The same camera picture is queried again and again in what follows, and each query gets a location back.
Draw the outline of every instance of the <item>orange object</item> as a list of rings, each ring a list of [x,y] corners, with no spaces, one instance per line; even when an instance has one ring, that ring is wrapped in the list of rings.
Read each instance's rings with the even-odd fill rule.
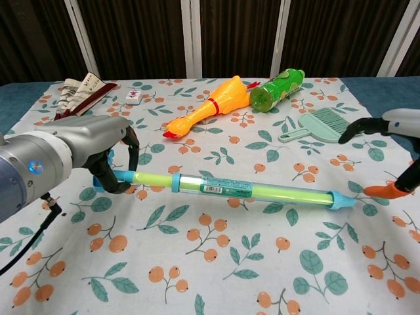
[[[396,199],[409,195],[409,192],[402,192],[395,187],[395,183],[392,182],[387,186],[370,186],[366,187],[363,193],[367,196],[380,197],[384,199]]]
[[[228,114],[238,108],[250,105],[247,89],[255,86],[253,83],[246,86],[241,78],[235,75],[232,79],[222,83],[209,98],[191,114],[176,118],[166,126],[163,136],[167,138],[180,138],[186,135],[193,125],[199,121],[217,114]]]

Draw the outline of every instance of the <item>light blue brush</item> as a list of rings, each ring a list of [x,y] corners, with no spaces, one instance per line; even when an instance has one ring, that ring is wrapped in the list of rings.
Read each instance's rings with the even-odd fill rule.
[[[305,113],[299,118],[298,123],[300,129],[284,133],[278,137],[278,140],[289,142],[310,135],[324,142],[337,143],[350,124],[330,108]]]

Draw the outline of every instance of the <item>table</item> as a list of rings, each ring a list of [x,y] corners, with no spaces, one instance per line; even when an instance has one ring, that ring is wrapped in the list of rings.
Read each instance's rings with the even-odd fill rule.
[[[244,108],[206,119],[176,142],[162,137],[166,122],[197,108],[222,81],[117,81],[93,114],[130,119],[141,141],[139,171],[334,189],[357,198],[355,207],[328,211],[143,185],[113,196],[95,192],[89,173],[76,169],[51,191],[65,215],[2,277],[2,314],[416,313],[419,197],[362,193],[395,180],[410,154],[381,135],[345,145],[278,142],[308,110],[327,106],[348,121],[369,117],[336,78],[305,79],[267,114]],[[12,133],[50,121],[60,86],[51,85]],[[142,91],[138,106],[124,104],[132,90]],[[117,144],[114,154],[113,167],[127,168],[127,148]],[[1,224],[3,265],[37,230],[44,207],[38,200]],[[23,272],[31,277],[20,284]],[[12,308],[30,285],[28,300]]]

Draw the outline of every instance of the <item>product label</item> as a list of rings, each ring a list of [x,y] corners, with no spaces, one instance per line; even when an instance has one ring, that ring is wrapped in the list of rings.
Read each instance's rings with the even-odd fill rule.
[[[252,183],[232,179],[203,178],[199,186],[200,192],[228,197],[250,198]]]

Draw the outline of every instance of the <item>brush bristles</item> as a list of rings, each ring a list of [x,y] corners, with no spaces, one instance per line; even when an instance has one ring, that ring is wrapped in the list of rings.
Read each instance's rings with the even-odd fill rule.
[[[350,124],[329,108],[322,108],[312,113],[316,118],[325,123],[328,127],[342,135]]]

